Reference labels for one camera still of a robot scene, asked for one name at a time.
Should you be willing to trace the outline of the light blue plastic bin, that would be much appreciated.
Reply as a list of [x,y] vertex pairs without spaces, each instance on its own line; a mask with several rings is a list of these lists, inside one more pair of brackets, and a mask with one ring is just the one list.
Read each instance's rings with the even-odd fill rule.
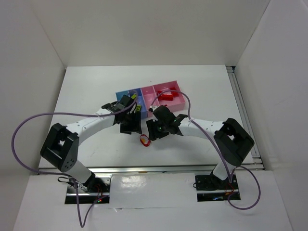
[[129,106],[132,102],[132,99],[130,98],[128,91],[117,92],[116,98],[117,101],[125,107]]

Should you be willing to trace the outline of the red stepped lego brick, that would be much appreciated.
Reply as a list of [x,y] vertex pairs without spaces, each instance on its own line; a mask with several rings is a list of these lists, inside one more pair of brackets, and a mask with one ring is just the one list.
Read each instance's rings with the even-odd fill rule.
[[173,101],[173,95],[172,94],[162,94],[159,96],[160,101]]

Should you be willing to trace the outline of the small pink plastic bin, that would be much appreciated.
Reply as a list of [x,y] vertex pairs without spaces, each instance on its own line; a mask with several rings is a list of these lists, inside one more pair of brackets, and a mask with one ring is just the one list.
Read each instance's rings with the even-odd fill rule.
[[157,94],[154,89],[154,86],[147,86],[147,87],[142,87],[141,88],[142,96],[143,96],[143,101],[144,101],[144,109],[146,111],[146,116],[145,118],[151,117],[152,113],[148,111],[151,103],[153,100],[156,98]]

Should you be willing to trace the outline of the aluminium rail front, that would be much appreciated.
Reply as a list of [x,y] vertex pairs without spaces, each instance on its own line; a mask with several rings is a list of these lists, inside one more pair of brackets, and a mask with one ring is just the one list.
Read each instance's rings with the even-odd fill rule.
[[138,172],[197,172],[212,171],[214,165],[155,166],[155,167],[92,167],[94,173],[138,173]]

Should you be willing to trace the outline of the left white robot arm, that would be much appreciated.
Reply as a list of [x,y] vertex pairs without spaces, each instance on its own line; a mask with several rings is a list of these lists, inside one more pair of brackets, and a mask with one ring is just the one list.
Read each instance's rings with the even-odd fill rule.
[[41,148],[41,156],[62,173],[79,182],[88,192],[96,190],[103,182],[78,161],[78,148],[97,132],[120,125],[120,133],[142,133],[141,113],[137,109],[138,93],[131,90],[120,101],[107,103],[95,114],[68,125],[54,124]]

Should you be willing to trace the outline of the dark blue plastic bin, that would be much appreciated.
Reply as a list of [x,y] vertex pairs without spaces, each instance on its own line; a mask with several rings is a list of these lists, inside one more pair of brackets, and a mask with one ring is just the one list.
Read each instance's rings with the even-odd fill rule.
[[141,119],[146,119],[147,118],[147,109],[146,109],[146,106],[145,106],[145,102],[144,102],[144,99],[143,99],[141,88],[129,90],[128,91],[129,95],[131,93],[134,94],[133,91],[136,91],[137,95],[138,95],[138,97],[137,97],[137,105],[139,105],[141,107],[140,108]]

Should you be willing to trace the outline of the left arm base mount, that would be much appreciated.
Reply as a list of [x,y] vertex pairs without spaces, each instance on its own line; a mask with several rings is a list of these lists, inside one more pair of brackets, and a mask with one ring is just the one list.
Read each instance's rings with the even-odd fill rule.
[[[67,186],[64,203],[66,205],[76,205],[77,195],[73,181],[68,177],[59,177],[57,181]],[[111,175],[98,175],[91,189],[87,189],[79,182],[77,182],[77,186],[80,204],[90,205],[98,199],[97,204],[108,204],[110,202]]]

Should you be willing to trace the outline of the aluminium rail right side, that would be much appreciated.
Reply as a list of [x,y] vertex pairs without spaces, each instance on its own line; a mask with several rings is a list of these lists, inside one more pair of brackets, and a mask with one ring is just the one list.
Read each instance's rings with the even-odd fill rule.
[[236,75],[235,75],[235,72],[234,72],[235,67],[234,66],[226,66],[226,70],[227,70],[227,73],[228,73],[228,76],[229,76],[229,79],[230,79],[230,82],[231,82],[232,90],[233,90],[235,100],[236,100],[236,103],[237,103],[237,106],[238,106],[238,109],[239,109],[239,112],[240,112],[241,120],[243,122],[243,127],[248,132],[248,134],[252,137],[252,139],[255,141],[255,145],[252,148],[252,159],[253,159],[255,165],[257,165],[257,164],[262,165],[263,162],[262,162],[262,159],[261,159],[261,156],[260,156],[260,153],[259,153],[259,149],[258,149],[256,140],[255,140],[255,136],[254,136],[254,133],[252,131],[252,127],[251,127],[251,124],[250,124],[250,121],[249,121],[249,118],[248,118],[248,113],[247,113],[247,110],[246,110],[246,106],[244,104],[244,99],[243,99],[243,96],[242,96],[242,93],[241,93],[241,90],[240,90],[240,87],[239,87],[239,84],[238,84],[238,81],[237,81],[237,78],[236,78]]

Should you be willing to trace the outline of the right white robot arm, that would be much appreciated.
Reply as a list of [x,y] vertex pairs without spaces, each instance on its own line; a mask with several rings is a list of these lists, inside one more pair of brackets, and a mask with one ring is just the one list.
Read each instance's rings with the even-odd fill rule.
[[149,139],[155,141],[167,135],[192,136],[210,141],[218,152],[220,162],[211,176],[215,181],[232,182],[235,169],[245,160],[255,145],[252,137],[233,118],[207,121],[189,115],[175,116],[166,106],[150,106],[153,118],[146,121]]

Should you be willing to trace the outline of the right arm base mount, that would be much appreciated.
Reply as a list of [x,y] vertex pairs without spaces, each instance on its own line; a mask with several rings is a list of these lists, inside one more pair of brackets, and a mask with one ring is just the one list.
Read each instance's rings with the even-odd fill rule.
[[210,171],[195,171],[193,187],[196,189],[197,202],[219,202],[241,200],[236,175],[232,181],[220,180]]

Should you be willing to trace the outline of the red flower printed lego piece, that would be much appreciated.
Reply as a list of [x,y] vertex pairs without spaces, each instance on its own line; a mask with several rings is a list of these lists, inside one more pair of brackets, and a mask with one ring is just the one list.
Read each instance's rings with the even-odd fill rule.
[[145,134],[140,135],[140,142],[144,147],[148,147],[151,144],[151,140]]

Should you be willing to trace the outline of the aluminium rail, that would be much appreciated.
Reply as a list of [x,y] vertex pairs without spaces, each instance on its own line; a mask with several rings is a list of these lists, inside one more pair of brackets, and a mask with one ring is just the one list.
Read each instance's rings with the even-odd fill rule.
[[155,167],[92,167],[94,173],[138,173],[138,172],[197,172],[212,171],[214,165],[155,166]]
[[243,96],[242,96],[242,93],[241,93],[241,90],[240,90],[240,87],[239,87],[239,84],[238,84],[238,81],[237,81],[237,78],[236,78],[236,75],[235,75],[235,72],[234,72],[235,67],[234,66],[226,66],[226,70],[227,70],[227,73],[228,73],[228,76],[229,76],[229,79],[230,79],[230,82],[231,82],[232,90],[233,90],[235,100],[236,100],[236,103],[237,103],[237,106],[238,106],[238,109],[239,109],[239,112],[240,112],[241,120],[243,122],[243,127],[248,132],[248,134],[252,137],[252,139],[255,141],[255,145],[252,148],[252,159],[253,159],[255,165],[257,165],[257,164],[262,165],[263,162],[262,162],[262,159],[261,159],[261,156],[260,156],[260,153],[259,153],[259,149],[258,149],[256,140],[255,140],[255,136],[254,136],[254,133],[252,131],[252,127],[251,127],[251,124],[250,124],[250,121],[249,121],[249,118],[248,118],[248,113],[247,113],[247,110],[246,110],[246,106],[244,104],[244,99],[243,99]]

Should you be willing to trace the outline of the large pink plastic bin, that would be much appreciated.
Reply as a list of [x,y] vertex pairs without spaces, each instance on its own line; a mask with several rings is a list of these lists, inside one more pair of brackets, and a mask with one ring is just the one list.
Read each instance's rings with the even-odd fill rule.
[[[157,93],[157,91],[166,91],[170,90],[170,88],[176,88],[177,91],[180,91],[180,87],[178,85],[178,82],[171,81],[171,82],[165,82],[160,84],[155,84],[154,89]],[[172,94],[170,91],[165,92],[163,94]],[[173,97],[173,101],[160,101],[159,97],[155,100],[154,103],[155,106],[165,105],[171,112],[177,112],[181,111],[185,107],[185,99],[184,97],[179,93],[178,97]]]

